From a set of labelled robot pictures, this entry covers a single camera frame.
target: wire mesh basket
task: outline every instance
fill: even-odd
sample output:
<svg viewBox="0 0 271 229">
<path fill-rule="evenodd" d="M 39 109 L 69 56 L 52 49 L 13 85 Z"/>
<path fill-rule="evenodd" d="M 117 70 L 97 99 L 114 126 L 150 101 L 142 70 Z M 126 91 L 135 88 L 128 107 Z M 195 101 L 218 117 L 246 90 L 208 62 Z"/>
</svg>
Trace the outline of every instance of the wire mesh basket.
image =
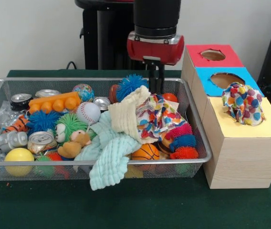
<svg viewBox="0 0 271 229">
<path fill-rule="evenodd" d="M 120 80 L 120 78 L 0 79 L 0 107 L 3 101 L 9 101 L 14 94 L 34 95 L 41 89 L 55 89 L 67 93 L 79 83 L 90 85 L 94 89 L 95 96 L 107 97 L 110 87 L 119 83 Z M 164 92 L 175 94 L 179 101 L 178 112 L 184 118 L 188 116 L 192 120 L 190 124 L 197 141 L 196 150 L 199 153 L 199 158 L 158 161 L 130 160 L 125 178 L 193 177 L 202 163 L 211 158 L 211 149 L 188 85 L 181 79 L 165 79 Z M 94 161 L 0 162 L 0 181 L 88 179 L 94 163 Z M 13 169 L 20 176 L 12 176 L 7 172 L 9 169 Z"/>
</svg>

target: yellow box top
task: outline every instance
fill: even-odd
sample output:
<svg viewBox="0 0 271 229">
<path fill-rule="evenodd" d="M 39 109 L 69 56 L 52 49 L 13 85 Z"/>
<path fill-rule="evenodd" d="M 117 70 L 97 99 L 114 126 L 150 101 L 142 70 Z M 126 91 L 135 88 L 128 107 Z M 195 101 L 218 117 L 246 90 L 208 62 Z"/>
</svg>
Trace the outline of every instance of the yellow box top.
<svg viewBox="0 0 271 229">
<path fill-rule="evenodd" d="M 226 113 L 228 108 L 222 105 L 221 97 L 210 97 L 209 100 L 225 137 L 271 137 L 271 104 L 267 98 L 263 98 L 261 103 L 266 120 L 257 126 L 236 122 Z"/>
</svg>

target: small globe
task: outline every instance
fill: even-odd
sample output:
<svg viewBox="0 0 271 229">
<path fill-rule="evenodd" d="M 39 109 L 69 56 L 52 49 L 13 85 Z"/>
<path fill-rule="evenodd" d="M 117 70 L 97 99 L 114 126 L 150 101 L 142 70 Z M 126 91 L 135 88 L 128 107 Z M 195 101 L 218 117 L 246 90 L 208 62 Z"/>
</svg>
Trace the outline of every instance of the small globe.
<svg viewBox="0 0 271 229">
<path fill-rule="evenodd" d="M 91 86 L 85 83 L 80 83 L 76 85 L 72 91 L 78 93 L 82 102 L 93 102 L 94 91 Z"/>
</svg>

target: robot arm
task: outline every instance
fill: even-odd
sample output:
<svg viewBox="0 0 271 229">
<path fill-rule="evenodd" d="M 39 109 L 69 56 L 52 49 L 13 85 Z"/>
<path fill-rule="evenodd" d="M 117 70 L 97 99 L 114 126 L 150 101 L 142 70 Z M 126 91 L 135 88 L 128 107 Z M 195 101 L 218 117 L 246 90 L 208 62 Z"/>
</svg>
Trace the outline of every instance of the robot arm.
<svg viewBox="0 0 271 229">
<path fill-rule="evenodd" d="M 134 1 L 135 31 L 128 36 L 127 50 L 132 60 L 147 64 L 151 93 L 163 93 L 164 65 L 175 65 L 184 50 L 184 38 L 176 34 L 180 5 L 181 0 Z"/>
</svg>

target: red box top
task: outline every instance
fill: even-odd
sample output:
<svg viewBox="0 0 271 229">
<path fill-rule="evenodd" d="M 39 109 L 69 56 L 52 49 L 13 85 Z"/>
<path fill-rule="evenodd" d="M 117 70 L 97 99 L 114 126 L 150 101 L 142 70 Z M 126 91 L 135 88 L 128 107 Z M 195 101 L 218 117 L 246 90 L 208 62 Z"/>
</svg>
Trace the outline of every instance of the red box top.
<svg viewBox="0 0 271 229">
<path fill-rule="evenodd" d="M 244 67 L 230 45 L 187 45 L 186 48 L 195 67 Z"/>
</svg>

